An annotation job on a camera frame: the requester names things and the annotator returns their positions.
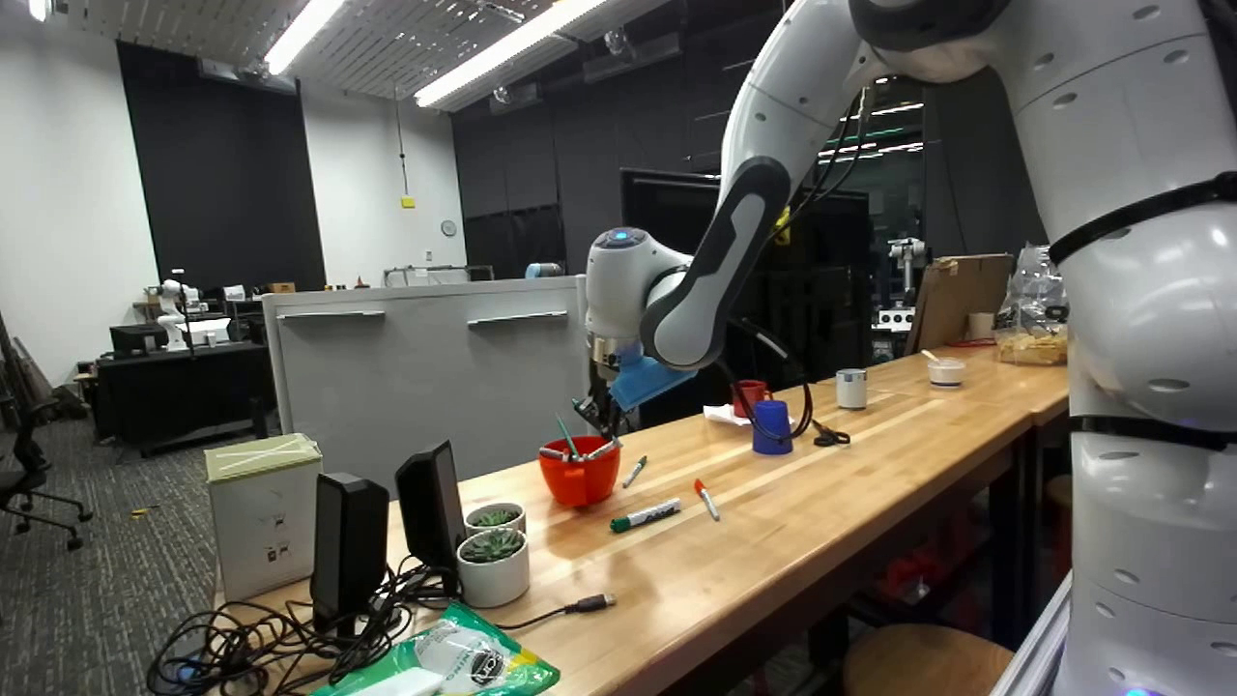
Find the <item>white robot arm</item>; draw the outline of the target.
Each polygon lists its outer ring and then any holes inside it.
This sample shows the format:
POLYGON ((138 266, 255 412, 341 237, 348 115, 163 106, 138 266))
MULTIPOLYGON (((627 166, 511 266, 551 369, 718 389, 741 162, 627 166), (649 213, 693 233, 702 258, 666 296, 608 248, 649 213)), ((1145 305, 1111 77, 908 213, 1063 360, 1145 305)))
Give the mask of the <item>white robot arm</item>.
POLYGON ((794 0, 730 103, 699 248, 596 237, 590 360, 617 407, 715 362, 859 88, 980 70, 1065 286, 1073 561, 1051 686, 1237 696, 1237 0, 794 0))

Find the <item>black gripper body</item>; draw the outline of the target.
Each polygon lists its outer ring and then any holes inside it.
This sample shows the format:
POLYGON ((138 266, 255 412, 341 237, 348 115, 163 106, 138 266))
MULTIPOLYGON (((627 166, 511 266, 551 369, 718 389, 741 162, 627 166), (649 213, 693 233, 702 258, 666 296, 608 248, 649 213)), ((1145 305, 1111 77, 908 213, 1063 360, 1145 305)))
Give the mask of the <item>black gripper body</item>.
POLYGON ((587 389, 572 403, 572 412, 604 435, 622 431, 622 409, 611 399, 611 380, 598 367, 587 367, 587 389))

